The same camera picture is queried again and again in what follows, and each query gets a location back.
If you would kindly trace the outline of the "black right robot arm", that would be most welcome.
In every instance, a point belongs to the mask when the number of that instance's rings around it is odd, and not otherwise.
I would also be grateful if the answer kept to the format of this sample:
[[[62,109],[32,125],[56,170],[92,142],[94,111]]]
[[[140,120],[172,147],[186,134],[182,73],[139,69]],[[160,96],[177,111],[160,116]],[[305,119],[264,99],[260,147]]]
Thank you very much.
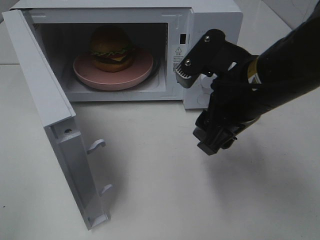
[[[260,55],[209,30],[188,53],[196,74],[216,75],[193,132],[207,155],[228,149],[263,114],[320,85],[320,7]]]

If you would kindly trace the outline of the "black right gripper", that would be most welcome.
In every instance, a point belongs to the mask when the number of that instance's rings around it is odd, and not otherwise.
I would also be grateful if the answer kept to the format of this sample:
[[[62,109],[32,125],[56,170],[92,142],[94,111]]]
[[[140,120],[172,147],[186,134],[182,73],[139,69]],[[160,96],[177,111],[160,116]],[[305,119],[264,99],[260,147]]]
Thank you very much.
[[[212,81],[208,109],[196,120],[192,134],[197,146],[211,156],[220,149],[228,149],[237,135],[252,125],[257,117],[243,117],[241,105],[250,88],[246,76],[254,55],[230,42],[225,42],[207,66],[207,76],[216,74]]]

